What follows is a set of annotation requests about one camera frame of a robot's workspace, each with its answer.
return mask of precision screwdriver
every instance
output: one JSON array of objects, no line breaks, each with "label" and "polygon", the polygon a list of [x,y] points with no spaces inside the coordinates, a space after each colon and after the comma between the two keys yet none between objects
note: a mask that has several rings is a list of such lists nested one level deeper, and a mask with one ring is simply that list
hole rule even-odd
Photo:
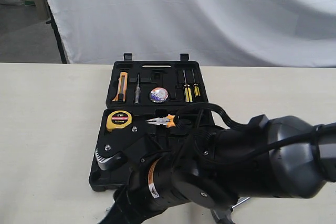
[{"label": "precision screwdriver", "polygon": [[138,84],[136,85],[136,88],[135,88],[135,99],[134,99],[134,104],[139,104],[140,101],[140,74],[138,73]]},{"label": "precision screwdriver", "polygon": [[183,76],[184,76],[184,81],[185,81],[185,85],[183,86],[184,87],[185,102],[193,102],[193,97],[191,95],[191,88],[187,84],[187,78],[185,77],[185,70],[184,69],[183,69]]},{"label": "precision screwdriver", "polygon": [[198,84],[196,83],[196,80],[195,80],[195,73],[194,73],[194,69],[191,70],[192,73],[193,73],[193,78],[194,78],[194,93],[195,93],[195,97],[200,97],[201,96],[201,93],[200,93],[200,89],[199,89],[199,86]]}]

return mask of pliers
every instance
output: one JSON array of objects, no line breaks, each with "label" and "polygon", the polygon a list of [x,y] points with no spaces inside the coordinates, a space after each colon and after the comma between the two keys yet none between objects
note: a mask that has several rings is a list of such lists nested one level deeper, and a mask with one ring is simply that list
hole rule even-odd
[{"label": "pliers", "polygon": [[176,125],[174,123],[174,117],[175,117],[174,115],[168,115],[164,118],[148,119],[146,120],[146,122],[154,125],[165,125],[167,128],[175,127]]}]

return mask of yellow tape measure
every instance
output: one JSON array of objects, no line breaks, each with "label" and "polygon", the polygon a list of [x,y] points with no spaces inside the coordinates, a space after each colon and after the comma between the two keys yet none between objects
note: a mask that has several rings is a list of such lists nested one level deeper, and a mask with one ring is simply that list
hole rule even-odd
[{"label": "yellow tape measure", "polygon": [[132,116],[125,110],[117,110],[109,114],[106,121],[106,129],[111,132],[114,129],[123,129],[132,123]]}]

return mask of white curtain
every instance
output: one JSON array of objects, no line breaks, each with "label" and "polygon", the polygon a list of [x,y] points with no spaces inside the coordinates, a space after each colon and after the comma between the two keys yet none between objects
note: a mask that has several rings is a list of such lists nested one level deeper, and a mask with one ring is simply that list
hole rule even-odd
[{"label": "white curtain", "polygon": [[336,66],[336,0],[48,0],[72,63]]}]

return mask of white table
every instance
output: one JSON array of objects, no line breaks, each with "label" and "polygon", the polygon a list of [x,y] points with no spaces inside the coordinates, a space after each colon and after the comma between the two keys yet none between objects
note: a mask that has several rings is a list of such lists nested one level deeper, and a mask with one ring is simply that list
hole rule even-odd
[{"label": "white table", "polygon": [[[97,223],[112,192],[88,183],[112,66],[0,64],[0,223]],[[336,121],[336,69],[202,68],[211,102],[246,123],[252,116],[296,115]],[[310,200],[253,199],[240,224],[336,222],[336,185]],[[213,223],[195,204],[146,223]]]}]

